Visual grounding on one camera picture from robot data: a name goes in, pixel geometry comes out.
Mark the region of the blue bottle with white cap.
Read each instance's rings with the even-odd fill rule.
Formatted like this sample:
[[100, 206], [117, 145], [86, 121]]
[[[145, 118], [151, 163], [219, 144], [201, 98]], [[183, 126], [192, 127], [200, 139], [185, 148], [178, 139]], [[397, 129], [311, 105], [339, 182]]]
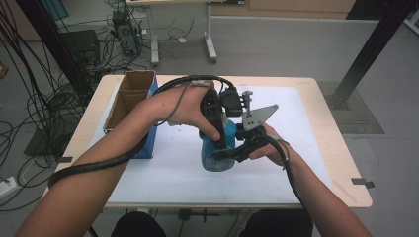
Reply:
[[202, 165], [205, 170], [210, 172], [223, 172], [231, 169], [235, 163], [232, 158], [226, 159], [215, 159], [214, 153], [218, 151], [228, 151], [235, 148], [235, 133], [236, 125], [235, 123], [228, 119], [224, 118], [222, 120], [223, 129], [224, 129], [224, 141], [226, 144], [225, 148], [216, 148], [213, 141], [205, 136], [203, 133], [199, 132], [199, 137], [203, 141], [202, 150], [201, 150], [201, 159]]

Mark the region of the wooden cabinet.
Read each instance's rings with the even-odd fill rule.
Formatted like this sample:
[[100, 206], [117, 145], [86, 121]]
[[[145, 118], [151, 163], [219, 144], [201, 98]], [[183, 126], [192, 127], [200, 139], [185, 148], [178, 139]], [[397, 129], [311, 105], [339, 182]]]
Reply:
[[279, 17], [344, 20], [356, 0], [233, 0], [213, 3], [214, 16]]

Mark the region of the person's left leg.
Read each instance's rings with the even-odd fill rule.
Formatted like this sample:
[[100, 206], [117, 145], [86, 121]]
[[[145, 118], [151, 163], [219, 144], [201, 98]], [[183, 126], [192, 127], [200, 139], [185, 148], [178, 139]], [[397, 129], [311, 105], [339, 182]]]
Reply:
[[116, 223], [111, 237], [167, 237], [163, 228], [149, 214], [133, 211]]

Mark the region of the white power strip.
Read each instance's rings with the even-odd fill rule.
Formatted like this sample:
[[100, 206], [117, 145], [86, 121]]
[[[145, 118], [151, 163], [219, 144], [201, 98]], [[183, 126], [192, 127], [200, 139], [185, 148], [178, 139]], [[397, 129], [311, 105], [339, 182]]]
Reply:
[[17, 188], [18, 185], [14, 177], [2, 180], [0, 182], [0, 198], [4, 198], [11, 192], [15, 191]]

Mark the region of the black metal stand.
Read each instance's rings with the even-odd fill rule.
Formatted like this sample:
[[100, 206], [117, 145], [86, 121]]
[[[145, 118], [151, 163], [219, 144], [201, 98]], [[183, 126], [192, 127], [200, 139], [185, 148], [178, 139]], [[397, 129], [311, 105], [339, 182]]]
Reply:
[[395, 0], [377, 23], [334, 92], [325, 96], [330, 110], [348, 110], [348, 100], [419, 0]]
[[81, 67], [77, 65], [57, 24], [43, 5], [42, 0], [15, 1], [67, 77], [78, 98], [87, 106], [92, 99], [94, 90], [85, 78]]

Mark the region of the person's right hand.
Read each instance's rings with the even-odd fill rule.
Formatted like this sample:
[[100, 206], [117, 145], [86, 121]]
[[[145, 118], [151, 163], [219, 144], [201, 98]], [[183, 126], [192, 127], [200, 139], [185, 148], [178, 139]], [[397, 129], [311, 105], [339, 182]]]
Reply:
[[[277, 142], [277, 144], [281, 147], [284, 154], [287, 157], [290, 157], [290, 155], [291, 155], [290, 145], [286, 141], [284, 141], [271, 126], [269, 126], [266, 123], [264, 123], [263, 126], [264, 126], [267, 134], [271, 138], [273, 138]], [[264, 147], [261, 147], [261, 148], [255, 150], [254, 152], [252, 152], [249, 155], [249, 158], [251, 160], [255, 160], [255, 159], [259, 159], [259, 158], [263, 158], [263, 157], [267, 157], [268, 159], [270, 159], [276, 165], [283, 166], [283, 159], [280, 155], [280, 152], [272, 144], [268, 144]]]

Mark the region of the white table mat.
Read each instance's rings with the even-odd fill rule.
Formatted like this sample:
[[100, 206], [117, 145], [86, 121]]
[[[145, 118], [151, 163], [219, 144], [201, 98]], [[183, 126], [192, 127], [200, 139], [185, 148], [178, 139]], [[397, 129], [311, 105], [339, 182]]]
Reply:
[[[331, 187], [308, 115], [295, 87], [245, 86], [251, 91], [253, 109], [276, 104], [268, 119], [275, 129], [304, 158], [316, 176]], [[190, 126], [157, 127], [150, 159], [129, 161], [109, 206], [257, 206], [297, 202], [287, 173], [267, 158], [245, 160], [223, 172], [209, 172], [201, 161], [202, 141]]]

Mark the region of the person's leg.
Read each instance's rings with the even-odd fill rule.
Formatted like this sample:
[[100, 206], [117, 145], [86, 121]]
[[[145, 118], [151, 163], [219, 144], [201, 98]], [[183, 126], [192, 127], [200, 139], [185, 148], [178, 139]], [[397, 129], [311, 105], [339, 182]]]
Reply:
[[312, 237], [312, 231], [303, 209], [262, 209], [250, 215], [238, 237]]
[[133, 211], [116, 223], [111, 237], [167, 237], [163, 228], [149, 214]]

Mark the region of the black equipment box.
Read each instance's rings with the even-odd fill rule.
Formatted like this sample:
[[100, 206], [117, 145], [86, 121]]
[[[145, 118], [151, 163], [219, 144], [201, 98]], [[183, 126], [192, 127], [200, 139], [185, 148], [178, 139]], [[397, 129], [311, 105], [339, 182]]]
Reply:
[[79, 65], [99, 64], [100, 44], [94, 30], [62, 33], [61, 36]]

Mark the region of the light wooden table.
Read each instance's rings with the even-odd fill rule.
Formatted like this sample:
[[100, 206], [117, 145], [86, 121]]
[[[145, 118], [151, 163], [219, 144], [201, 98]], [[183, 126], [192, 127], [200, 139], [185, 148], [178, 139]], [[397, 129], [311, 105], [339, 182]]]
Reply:
[[[301, 100], [308, 115], [314, 138], [321, 152], [332, 186], [328, 187], [334, 194], [350, 207], [369, 207], [373, 201], [364, 186], [353, 185], [352, 178], [361, 178], [347, 145], [332, 117], [320, 92], [317, 82], [312, 78], [298, 77], [230, 77], [236, 87], [267, 86], [295, 87], [300, 92]], [[294, 204], [257, 205], [257, 206], [109, 206], [108, 207], [152, 207], [152, 208], [279, 208], [296, 207]]]

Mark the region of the person's right leg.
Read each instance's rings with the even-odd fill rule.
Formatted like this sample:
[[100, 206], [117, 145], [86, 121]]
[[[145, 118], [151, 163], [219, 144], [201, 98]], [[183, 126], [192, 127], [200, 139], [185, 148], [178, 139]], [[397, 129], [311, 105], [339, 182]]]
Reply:
[[250, 215], [238, 237], [312, 237], [312, 231], [303, 209], [262, 209]]

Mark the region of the dark floor plate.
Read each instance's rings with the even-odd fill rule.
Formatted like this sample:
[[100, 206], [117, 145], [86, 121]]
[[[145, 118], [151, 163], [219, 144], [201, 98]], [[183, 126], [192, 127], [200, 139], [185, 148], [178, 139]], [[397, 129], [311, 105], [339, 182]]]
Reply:
[[62, 156], [75, 132], [74, 127], [59, 126], [50, 130], [37, 129], [24, 153], [28, 156]]

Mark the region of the black computer tower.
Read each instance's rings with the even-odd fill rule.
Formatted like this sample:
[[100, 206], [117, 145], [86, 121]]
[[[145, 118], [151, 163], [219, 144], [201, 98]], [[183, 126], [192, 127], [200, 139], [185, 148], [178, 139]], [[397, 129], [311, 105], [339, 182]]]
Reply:
[[124, 56], [134, 56], [141, 53], [138, 37], [128, 16], [127, 10], [114, 11], [112, 16], [114, 31], [120, 40]]

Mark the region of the grey floor mat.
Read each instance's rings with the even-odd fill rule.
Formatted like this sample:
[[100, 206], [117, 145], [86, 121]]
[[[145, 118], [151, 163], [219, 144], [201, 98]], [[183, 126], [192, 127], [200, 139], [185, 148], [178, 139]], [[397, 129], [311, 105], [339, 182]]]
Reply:
[[329, 110], [342, 134], [384, 134], [357, 90], [351, 94], [343, 109]]

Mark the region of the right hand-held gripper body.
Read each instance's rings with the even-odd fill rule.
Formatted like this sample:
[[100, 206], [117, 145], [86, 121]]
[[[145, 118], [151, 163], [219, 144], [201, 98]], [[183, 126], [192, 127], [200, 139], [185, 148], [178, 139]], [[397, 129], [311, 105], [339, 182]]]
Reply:
[[242, 93], [245, 112], [241, 116], [243, 130], [240, 135], [244, 143], [238, 147], [238, 156], [248, 156], [268, 144], [268, 135], [264, 123], [279, 108], [277, 104], [273, 104], [252, 110], [250, 107], [252, 95], [251, 91]]

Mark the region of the white metal desk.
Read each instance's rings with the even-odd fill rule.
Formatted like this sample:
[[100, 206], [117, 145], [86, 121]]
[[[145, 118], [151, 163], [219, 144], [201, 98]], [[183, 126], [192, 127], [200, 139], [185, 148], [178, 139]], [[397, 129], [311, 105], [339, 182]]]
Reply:
[[211, 2], [214, 0], [125, 0], [130, 7], [138, 7], [145, 11], [147, 25], [150, 33], [150, 63], [157, 66], [159, 59], [159, 42], [158, 36], [154, 31], [154, 18], [152, 16], [152, 7], [157, 6], [187, 6], [192, 4], [204, 4], [206, 30], [204, 31], [204, 40], [207, 46], [209, 59], [216, 62], [217, 55], [211, 37]]

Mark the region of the open blue cardboard box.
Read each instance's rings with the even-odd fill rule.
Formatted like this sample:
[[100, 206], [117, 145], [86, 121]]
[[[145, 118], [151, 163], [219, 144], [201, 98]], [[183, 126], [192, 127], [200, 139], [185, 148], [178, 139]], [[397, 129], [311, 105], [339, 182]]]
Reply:
[[[125, 74], [120, 86], [113, 96], [111, 108], [103, 126], [106, 135], [143, 100], [150, 97], [158, 89], [154, 71], [129, 71]], [[151, 159], [157, 126], [151, 125], [147, 134], [134, 149], [134, 159]]]

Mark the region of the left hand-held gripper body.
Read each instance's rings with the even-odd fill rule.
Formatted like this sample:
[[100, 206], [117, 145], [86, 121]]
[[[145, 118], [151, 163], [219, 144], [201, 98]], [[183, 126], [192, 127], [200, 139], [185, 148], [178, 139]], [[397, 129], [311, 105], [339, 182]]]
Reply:
[[228, 88], [220, 94], [215, 89], [206, 92], [201, 101], [201, 112], [217, 130], [223, 130], [226, 117], [240, 117], [243, 109], [235, 88]]

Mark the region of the person's left hand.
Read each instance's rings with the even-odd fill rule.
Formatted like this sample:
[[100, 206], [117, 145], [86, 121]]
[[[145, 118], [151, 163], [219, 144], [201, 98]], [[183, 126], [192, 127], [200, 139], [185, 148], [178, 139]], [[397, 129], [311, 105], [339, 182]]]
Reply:
[[178, 86], [146, 99], [145, 113], [151, 121], [168, 121], [191, 125], [214, 141], [220, 140], [220, 133], [203, 116], [200, 103], [212, 84], [205, 86]]

